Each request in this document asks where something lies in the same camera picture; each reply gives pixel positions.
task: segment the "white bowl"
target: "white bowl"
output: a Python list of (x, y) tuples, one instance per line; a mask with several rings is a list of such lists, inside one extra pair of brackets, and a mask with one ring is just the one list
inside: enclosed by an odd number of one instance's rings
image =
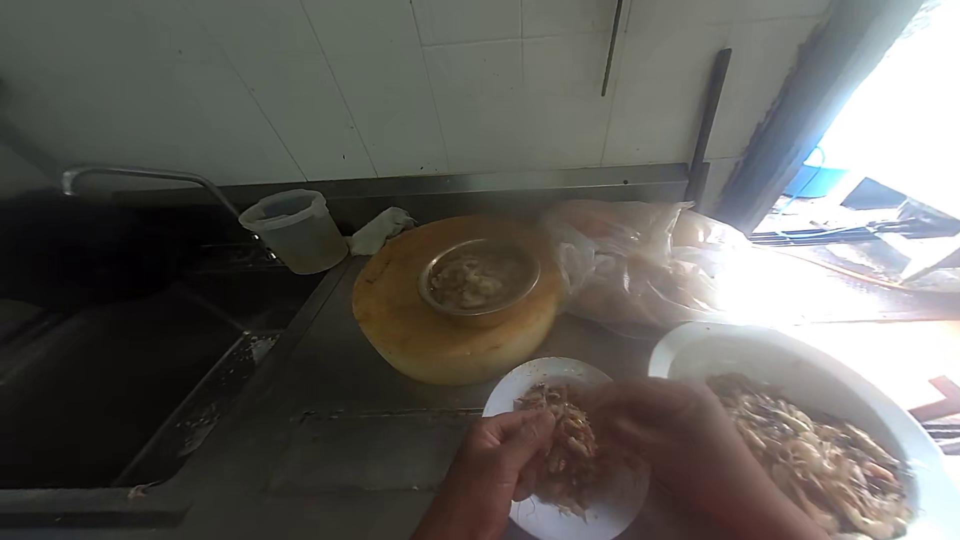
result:
[[(569, 384), (585, 388), (610, 382), (597, 368), (573, 358), (551, 356), (520, 364), (493, 389), (483, 409), (484, 416), (514, 410), (514, 401), (534, 384)], [(520, 528), (542, 540), (610, 540), (633, 522), (647, 495), (650, 475), (623, 471), (612, 475), (616, 482), (605, 489), (607, 496), (590, 501), (587, 518), (563, 514), (536, 495), (510, 508), (510, 518)]]
[[(903, 369), (909, 369), (904, 362)], [(648, 374), (702, 382), (742, 373), (780, 386), (800, 408), (849, 420), (913, 473), (908, 499), (916, 519), (903, 538), (960, 538), (960, 492), (939, 447), (905, 410), (851, 368), (819, 349), (775, 330), (688, 323), (667, 334), (650, 357)]]

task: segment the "shredded chicken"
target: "shredded chicken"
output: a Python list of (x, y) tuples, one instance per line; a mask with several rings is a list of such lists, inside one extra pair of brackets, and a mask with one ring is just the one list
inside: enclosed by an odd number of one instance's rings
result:
[(708, 385), (767, 474), (826, 532), (875, 540), (906, 532), (913, 513), (898, 477), (907, 472), (866, 432), (827, 415), (813, 420), (742, 375)]
[(590, 491), (609, 470), (576, 389), (540, 383), (517, 400), (520, 410), (545, 409), (556, 420), (553, 444), (538, 469), (534, 493), (565, 513), (586, 519)]
[(463, 253), (441, 260), (430, 293), (450, 309), (478, 309), (503, 302), (523, 277), (521, 264), (504, 254)]

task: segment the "stainless steel bowl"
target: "stainless steel bowl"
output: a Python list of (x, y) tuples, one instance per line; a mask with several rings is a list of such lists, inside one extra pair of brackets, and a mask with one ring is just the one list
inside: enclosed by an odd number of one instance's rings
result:
[[(443, 267), (445, 260), (459, 257), (464, 252), (496, 253), (501, 257), (512, 258), (520, 263), (525, 270), (521, 283), (516, 286), (514, 294), (497, 304), (483, 306), (478, 309), (456, 309), (445, 307), (434, 298), (432, 280), (438, 268)], [(537, 257), (526, 248), (509, 239), (477, 238), (467, 240), (443, 250), (427, 263), (417, 279), (417, 288), (420, 297), (428, 306), (440, 314), (449, 317), (458, 324), (476, 327), (493, 327), (510, 317), (513, 308), (518, 306), (530, 294), (540, 279), (540, 262)]]

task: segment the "kitchen counter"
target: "kitchen counter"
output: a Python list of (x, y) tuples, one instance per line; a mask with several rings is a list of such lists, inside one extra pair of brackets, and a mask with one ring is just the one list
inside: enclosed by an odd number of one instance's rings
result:
[[(324, 277), (179, 474), (114, 502), (125, 512), (179, 508), (178, 525), (61, 529), (63, 537), (408, 537), (496, 380), (427, 385), (384, 361), (351, 314), (353, 281), (366, 260), (347, 259)], [(577, 357), (623, 380), (646, 372), (655, 342), (564, 315), (535, 356)], [(694, 523), (655, 490), (631, 530), (676, 535)], [(505, 537), (529, 538), (513, 525)]]

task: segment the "metal faucet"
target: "metal faucet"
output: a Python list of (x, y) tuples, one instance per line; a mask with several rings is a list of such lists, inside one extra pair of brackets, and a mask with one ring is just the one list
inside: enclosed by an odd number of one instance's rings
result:
[[(193, 184), (199, 184), (206, 188), (207, 191), (213, 194), (214, 197), (220, 201), (220, 204), (230, 212), (234, 218), (240, 217), (240, 212), (237, 211), (237, 208), (233, 203), (224, 195), (224, 192), (220, 190), (210, 180), (193, 173), (185, 173), (180, 171), (165, 171), (160, 169), (144, 169), (140, 167), (124, 167), (124, 166), (115, 166), (115, 165), (74, 165), (72, 167), (67, 167), (63, 170), (60, 175), (60, 186), (63, 190), (64, 195), (76, 195), (77, 192), (74, 190), (74, 185), (77, 183), (77, 180), (80, 177), (89, 175), (89, 174), (107, 174), (113, 176), (134, 176), (140, 178), (160, 178), (164, 180), (180, 180), (184, 182), (192, 182)], [(266, 252), (267, 257), (273, 259), (276, 256), (262, 243), (260, 237), (254, 233), (250, 233), (257, 244)]]

